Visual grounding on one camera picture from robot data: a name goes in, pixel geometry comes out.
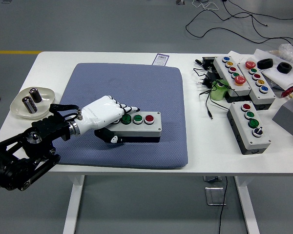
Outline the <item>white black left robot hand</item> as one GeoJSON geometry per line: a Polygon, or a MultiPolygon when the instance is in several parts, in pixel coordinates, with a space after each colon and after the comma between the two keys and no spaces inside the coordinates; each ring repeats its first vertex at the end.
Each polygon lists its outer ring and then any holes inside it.
{"type": "Polygon", "coordinates": [[[75,120],[75,134],[83,135],[93,130],[96,137],[106,143],[122,143],[123,139],[107,126],[120,120],[125,114],[138,112],[137,107],[119,103],[111,96],[103,96],[81,109],[81,120],[75,120]]]}

